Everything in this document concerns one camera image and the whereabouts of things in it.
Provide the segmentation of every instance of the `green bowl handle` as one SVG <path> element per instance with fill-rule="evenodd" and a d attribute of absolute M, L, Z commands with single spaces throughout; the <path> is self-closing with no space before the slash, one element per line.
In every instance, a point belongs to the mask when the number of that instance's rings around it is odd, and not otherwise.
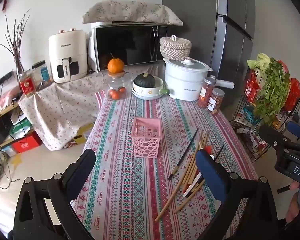
<path fill-rule="evenodd" d="M 165 94 L 165 95 L 169 95 L 169 94 L 170 94 L 170 90 L 169 90 L 169 89 L 161 88 L 161 89 L 159 90 L 159 93 Z"/>

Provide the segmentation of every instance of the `metal bolt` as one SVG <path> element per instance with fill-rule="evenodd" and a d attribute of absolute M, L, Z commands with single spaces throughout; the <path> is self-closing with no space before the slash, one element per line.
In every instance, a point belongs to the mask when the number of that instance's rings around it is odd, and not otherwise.
<path fill-rule="evenodd" d="M 28 183 L 31 182 L 31 180 L 32 180 L 32 179 L 31 179 L 30 177 L 28 177 L 28 178 L 25 179 L 25 183 L 28 184 Z"/>
<path fill-rule="evenodd" d="M 53 175 L 54 179 L 60 179 L 61 177 L 62 177 L 61 173 L 56 173 L 56 174 Z"/>
<path fill-rule="evenodd" d="M 267 183 L 268 182 L 268 179 L 266 178 L 266 177 L 260 177 L 260 180 L 261 180 L 261 182 L 263 182 L 263 183 Z"/>
<path fill-rule="evenodd" d="M 231 178 L 231 179 L 237 179 L 237 178 L 239 178 L 239 175 L 236 174 L 235 172 L 231 172 L 231 173 L 230 173 L 230 178 Z"/>

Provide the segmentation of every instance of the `tile floor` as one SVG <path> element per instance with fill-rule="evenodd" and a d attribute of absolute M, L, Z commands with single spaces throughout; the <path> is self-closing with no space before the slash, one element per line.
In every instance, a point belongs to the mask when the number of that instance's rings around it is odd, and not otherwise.
<path fill-rule="evenodd" d="M 9 160 L 12 180 L 20 179 L 11 183 L 8 189 L 0 189 L 0 229 L 7 234 L 13 228 L 15 208 L 17 205 L 19 192 L 25 178 L 31 176 L 35 180 L 50 179 L 57 172 L 64 172 L 70 163 L 75 162 L 83 151 L 84 144 L 62 149 L 49 151 L 44 145 L 21 154 L 22 163 L 14 168 L 14 164 Z M 284 218 L 287 212 L 291 197 L 294 192 L 277 194 L 276 190 L 290 184 L 291 179 L 280 174 L 274 169 L 276 158 L 273 149 L 270 149 L 262 158 L 254 163 L 259 176 L 269 179 L 270 186 L 274 193 L 274 200 L 277 207 L 278 217 Z M 8 185 L 6 177 L 1 179 L 0 186 Z M 59 224 L 58 218 L 53 210 L 50 200 L 46 200 L 54 224 Z"/>

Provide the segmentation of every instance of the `striped tablecloth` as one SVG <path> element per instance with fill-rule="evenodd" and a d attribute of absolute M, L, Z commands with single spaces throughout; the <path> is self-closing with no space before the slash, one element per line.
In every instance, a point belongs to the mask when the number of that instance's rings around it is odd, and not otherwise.
<path fill-rule="evenodd" d="M 246 179 L 256 173 L 241 143 L 223 114 L 210 115 L 194 101 L 163 96 L 143 101 L 131 96 L 112 101 L 98 97 L 102 107 L 85 148 L 96 153 L 96 164 L 80 195 L 72 202 L 78 218 L 95 239 L 193 239 L 215 215 L 220 202 L 203 185 L 177 214 L 184 198 L 181 189 L 162 219 L 154 219 L 178 183 L 195 145 L 172 180 L 172 169 L 195 130 L 209 133 L 207 145 L 213 153 L 225 144 L 219 162 Z M 162 119 L 163 135 L 157 159 L 134 157 L 131 139 L 135 116 Z M 228 234 L 232 234 L 243 212 L 240 205 Z"/>

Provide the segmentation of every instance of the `basket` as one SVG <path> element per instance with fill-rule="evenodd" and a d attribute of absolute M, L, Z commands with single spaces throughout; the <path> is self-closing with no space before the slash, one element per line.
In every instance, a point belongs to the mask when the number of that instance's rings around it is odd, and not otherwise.
<path fill-rule="evenodd" d="M 172 60 L 184 60 L 188 57 L 191 49 L 191 41 L 177 38 L 175 35 L 171 37 L 162 37 L 160 39 L 160 52 L 163 57 Z"/>
<path fill-rule="evenodd" d="M 162 139 L 161 120 L 135 117 L 131 137 L 135 157 L 157 158 Z"/>

